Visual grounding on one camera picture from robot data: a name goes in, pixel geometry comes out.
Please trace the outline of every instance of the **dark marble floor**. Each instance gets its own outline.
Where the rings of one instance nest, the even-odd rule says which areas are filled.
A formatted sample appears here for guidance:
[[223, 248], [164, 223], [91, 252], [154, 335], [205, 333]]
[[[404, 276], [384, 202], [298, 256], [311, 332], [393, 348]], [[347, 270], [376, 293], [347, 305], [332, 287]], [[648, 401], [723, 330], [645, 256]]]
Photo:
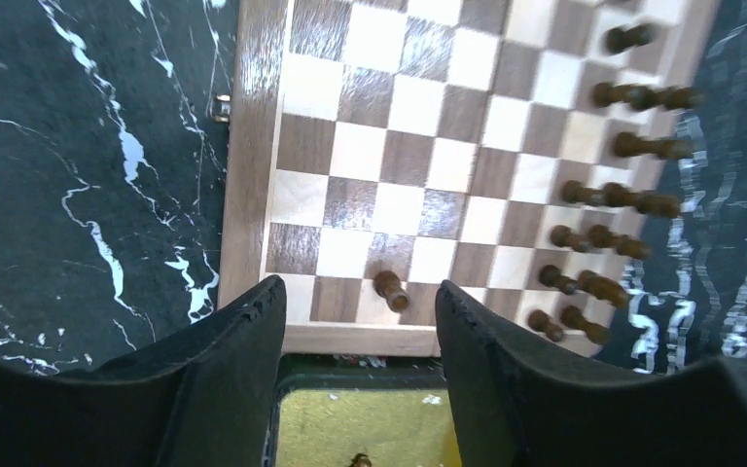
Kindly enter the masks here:
[[724, 0], [695, 86], [708, 102], [676, 129], [694, 159], [668, 163], [658, 187], [685, 212], [647, 222], [654, 254], [629, 265], [623, 285], [634, 297], [598, 355], [637, 372], [747, 355], [747, 0]]
[[214, 309], [237, 11], [0, 0], [0, 359], [89, 367]]

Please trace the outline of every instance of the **chessboard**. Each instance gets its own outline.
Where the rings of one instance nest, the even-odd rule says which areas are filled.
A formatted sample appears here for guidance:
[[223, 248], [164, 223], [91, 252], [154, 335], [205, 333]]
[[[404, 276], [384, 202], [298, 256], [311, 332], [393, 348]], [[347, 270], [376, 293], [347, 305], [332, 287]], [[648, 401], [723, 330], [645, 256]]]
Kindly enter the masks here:
[[[550, 233], [639, 235], [643, 216], [569, 204], [560, 189], [651, 190], [663, 162], [616, 157], [612, 139], [667, 137], [678, 112], [600, 108], [592, 88], [688, 85], [717, 3], [243, 1], [220, 306], [278, 274], [284, 351], [305, 353], [439, 355], [445, 279], [520, 326], [567, 305], [608, 325], [608, 302], [564, 295], [539, 271], [617, 281], [628, 258], [557, 247]], [[646, 23], [651, 43], [606, 50], [607, 31]], [[402, 281], [404, 311], [374, 290], [382, 270]], [[558, 344], [598, 348], [576, 330]]]

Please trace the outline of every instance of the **fallen chess piece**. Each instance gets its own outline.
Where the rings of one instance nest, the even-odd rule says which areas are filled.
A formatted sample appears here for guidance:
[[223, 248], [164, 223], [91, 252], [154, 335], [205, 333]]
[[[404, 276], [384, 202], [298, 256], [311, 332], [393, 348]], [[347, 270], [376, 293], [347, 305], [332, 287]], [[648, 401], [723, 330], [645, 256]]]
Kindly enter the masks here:
[[611, 332], [598, 323], [592, 323], [583, 316], [583, 311], [576, 306], [569, 305], [559, 313], [559, 321], [568, 329], [583, 331], [589, 341], [597, 345], [608, 342]]
[[541, 309], [535, 309], [528, 315], [528, 327], [537, 333], [545, 334], [552, 342], [565, 339], [565, 332], [562, 328], [551, 322], [551, 317]]
[[393, 271], [384, 270], [373, 278], [373, 289], [385, 299], [391, 311], [401, 313], [410, 305], [410, 297], [402, 288], [399, 276]]

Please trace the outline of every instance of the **dark wooden chess piece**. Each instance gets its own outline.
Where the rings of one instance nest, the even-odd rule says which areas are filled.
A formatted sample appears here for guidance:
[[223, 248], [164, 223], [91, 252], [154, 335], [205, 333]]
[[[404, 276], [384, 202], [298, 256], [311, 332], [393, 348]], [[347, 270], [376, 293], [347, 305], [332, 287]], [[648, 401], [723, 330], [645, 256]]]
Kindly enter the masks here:
[[633, 158], [643, 154], [657, 155], [661, 160], [679, 160], [692, 156], [692, 143], [679, 139], [643, 139], [630, 132], [617, 133], [612, 142], [612, 152], [621, 158]]
[[545, 265], [540, 269], [538, 276], [540, 283], [546, 287], [553, 287], [565, 295], [573, 295], [579, 289], [579, 284], [576, 280], [562, 275], [562, 271], [554, 265]]
[[583, 316], [583, 311], [573, 305], [562, 309], [559, 313], [559, 321], [568, 329], [583, 331], [588, 340], [597, 345], [603, 345], [611, 337], [611, 332], [605, 326], [588, 321]]
[[652, 253], [652, 248], [648, 244], [628, 235], [613, 233], [601, 224], [591, 226], [586, 236], [595, 248], [613, 248], [618, 255], [635, 260], [645, 260]]
[[397, 274], [384, 270], [373, 278], [373, 289], [385, 299], [391, 311], [401, 313], [410, 305], [410, 297], [403, 290]]
[[562, 331], [562, 328], [551, 322], [551, 317], [541, 309], [535, 309], [528, 315], [528, 327], [538, 333], [545, 334], [552, 342], [565, 339], [565, 332]]
[[597, 300], [603, 300], [616, 308], [628, 306], [630, 297], [617, 282], [597, 274], [593, 270], [584, 270], [577, 277], [580, 290], [592, 295]]
[[559, 196], [563, 201], [570, 204], [581, 202], [589, 206], [602, 206], [605, 203], [605, 198], [601, 190], [584, 187], [577, 180], [565, 182], [559, 191]]
[[605, 45], [611, 54], [621, 54], [632, 47], [650, 44], [656, 37], [657, 28], [653, 24], [643, 23], [630, 29], [615, 27], [606, 32]]
[[580, 253], [586, 253], [591, 248], [591, 242], [584, 235], [574, 233], [566, 226], [555, 226], [551, 229], [549, 239], [554, 246], [571, 248]]
[[640, 214], [673, 219], [680, 215], [680, 201], [673, 196], [655, 192], [632, 192], [619, 183], [609, 182], [601, 190], [603, 205], [609, 207], [631, 206]]

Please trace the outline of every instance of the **chess pawn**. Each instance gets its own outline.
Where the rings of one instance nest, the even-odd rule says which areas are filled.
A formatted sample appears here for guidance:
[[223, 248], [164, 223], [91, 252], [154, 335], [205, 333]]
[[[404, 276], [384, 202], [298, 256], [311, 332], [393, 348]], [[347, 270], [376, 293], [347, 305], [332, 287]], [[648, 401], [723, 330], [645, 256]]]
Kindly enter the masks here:
[[586, 253], [591, 248], [591, 242], [583, 235], [571, 232], [566, 226], [556, 226], [551, 229], [549, 239], [554, 246], [571, 248], [580, 253]]
[[559, 191], [559, 195], [563, 201], [569, 204], [581, 202], [589, 206], [602, 206], [605, 203], [605, 198], [600, 190], [584, 187], [577, 180], [565, 182]]
[[621, 158], [633, 158], [643, 154], [657, 155], [661, 160], [679, 160], [692, 156], [692, 143], [677, 139], [643, 139], [628, 131], [621, 131], [614, 137], [612, 151]]
[[632, 47], [650, 44], [657, 37], [653, 24], [640, 24], [630, 29], [615, 27], [609, 29], [605, 36], [605, 46], [611, 54], [621, 54]]
[[385, 299], [391, 311], [401, 313], [410, 304], [410, 297], [403, 290], [399, 277], [390, 270], [384, 270], [373, 278], [373, 289]]
[[586, 235], [595, 248], [614, 248], [618, 255], [635, 260], [645, 260], [652, 252], [651, 247], [628, 235], [618, 235], [601, 224], [591, 226]]
[[616, 308], [628, 306], [630, 296], [617, 282], [603, 277], [592, 270], [584, 270], [577, 277], [580, 290], [592, 295], [597, 300], [603, 300]]
[[528, 315], [528, 327], [538, 333], [543, 333], [549, 341], [559, 342], [565, 339], [565, 333], [558, 325], [551, 322], [551, 317], [541, 309], [535, 309]]
[[557, 289], [565, 295], [573, 295], [577, 292], [577, 289], [579, 289], [576, 280], [566, 275], [562, 275], [562, 271], [554, 265], [543, 266], [543, 268], [540, 269], [538, 278], [540, 279], [541, 284], [546, 287]]
[[568, 329], [583, 331], [589, 341], [602, 345], [611, 337], [611, 332], [597, 323], [592, 323], [583, 316], [583, 312], [576, 306], [569, 305], [559, 313], [559, 321]]

